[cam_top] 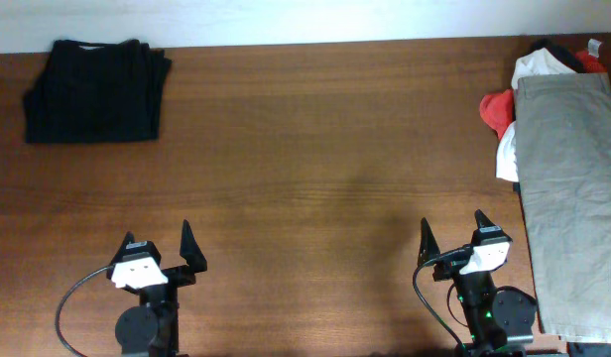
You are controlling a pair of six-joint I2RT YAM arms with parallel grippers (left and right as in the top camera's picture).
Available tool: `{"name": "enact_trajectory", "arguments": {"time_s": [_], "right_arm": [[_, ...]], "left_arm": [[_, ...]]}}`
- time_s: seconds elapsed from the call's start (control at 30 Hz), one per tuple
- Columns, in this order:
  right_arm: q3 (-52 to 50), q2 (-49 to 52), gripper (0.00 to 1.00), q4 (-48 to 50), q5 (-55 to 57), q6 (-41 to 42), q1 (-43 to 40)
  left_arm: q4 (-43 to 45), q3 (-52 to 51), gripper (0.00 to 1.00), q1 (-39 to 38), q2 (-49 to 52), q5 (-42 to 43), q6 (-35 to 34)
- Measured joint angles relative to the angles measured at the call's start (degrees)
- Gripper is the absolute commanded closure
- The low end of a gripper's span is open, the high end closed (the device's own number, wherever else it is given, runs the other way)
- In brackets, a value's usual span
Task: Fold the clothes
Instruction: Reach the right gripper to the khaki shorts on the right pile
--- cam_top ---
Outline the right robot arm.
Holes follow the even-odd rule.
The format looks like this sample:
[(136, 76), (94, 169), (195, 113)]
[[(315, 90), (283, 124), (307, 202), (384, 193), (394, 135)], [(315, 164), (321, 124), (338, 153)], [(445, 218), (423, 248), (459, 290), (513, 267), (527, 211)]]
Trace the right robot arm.
[[(537, 300), (515, 287), (495, 285), (492, 274), (507, 263), (513, 239), (483, 211), (476, 210), (474, 218), (471, 241), (446, 252), (439, 250), (428, 221), (421, 220), (414, 291), (455, 340), (456, 356), (524, 356), (525, 346), (534, 341)], [(436, 282), (451, 282), (449, 290), (457, 293), (470, 343), (464, 343), (425, 299), (418, 286), (418, 275), (425, 268), (433, 269)]]

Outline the khaki green shorts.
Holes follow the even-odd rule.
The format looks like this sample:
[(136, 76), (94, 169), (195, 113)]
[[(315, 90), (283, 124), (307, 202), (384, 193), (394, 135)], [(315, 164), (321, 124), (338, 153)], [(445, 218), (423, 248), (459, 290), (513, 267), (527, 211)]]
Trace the khaki green shorts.
[(543, 332), (611, 343), (611, 84), (523, 77), (516, 161)]

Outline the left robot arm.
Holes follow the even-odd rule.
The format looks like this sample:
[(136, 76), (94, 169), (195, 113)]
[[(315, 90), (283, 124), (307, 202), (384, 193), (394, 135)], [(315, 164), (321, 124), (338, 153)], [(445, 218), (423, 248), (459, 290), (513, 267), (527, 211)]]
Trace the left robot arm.
[(106, 274), (117, 289), (135, 295), (139, 303), (125, 310), (115, 325), (115, 337), (123, 356), (177, 357), (180, 288), (196, 283), (207, 270), (207, 261), (196, 243), (188, 221), (183, 222), (180, 256), (183, 265), (163, 269), (162, 256), (151, 241), (138, 242), (128, 232)]

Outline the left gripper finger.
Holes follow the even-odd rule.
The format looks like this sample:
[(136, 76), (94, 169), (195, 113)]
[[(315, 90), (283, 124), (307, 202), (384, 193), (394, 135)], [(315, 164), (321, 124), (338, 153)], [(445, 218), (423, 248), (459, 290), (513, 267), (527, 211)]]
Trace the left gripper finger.
[(128, 231), (123, 241), (121, 242), (120, 247), (118, 248), (118, 250), (116, 251), (116, 253), (114, 254), (113, 258), (111, 259), (109, 263), (109, 267), (110, 267), (110, 269), (108, 270), (109, 278), (111, 278), (113, 275), (115, 265), (117, 263), (120, 263), (122, 261), (122, 258), (125, 256), (126, 251), (127, 251), (127, 246), (130, 244), (133, 244), (134, 242), (135, 242), (135, 238), (134, 238), (133, 233)]
[(207, 261), (197, 245), (190, 224), (186, 219), (183, 221), (180, 255), (195, 273), (207, 271)]

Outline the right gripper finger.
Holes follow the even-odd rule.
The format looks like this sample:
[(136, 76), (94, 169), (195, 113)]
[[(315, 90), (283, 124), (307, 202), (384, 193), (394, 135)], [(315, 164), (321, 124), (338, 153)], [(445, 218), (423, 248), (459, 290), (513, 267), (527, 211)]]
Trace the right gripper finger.
[(422, 266), (428, 261), (438, 257), (440, 250), (432, 233), (428, 221), (423, 218), (421, 220), (421, 241), (418, 255), (418, 266)]
[(495, 231), (497, 226), (484, 214), (481, 209), (474, 212), (477, 229), (479, 231)]

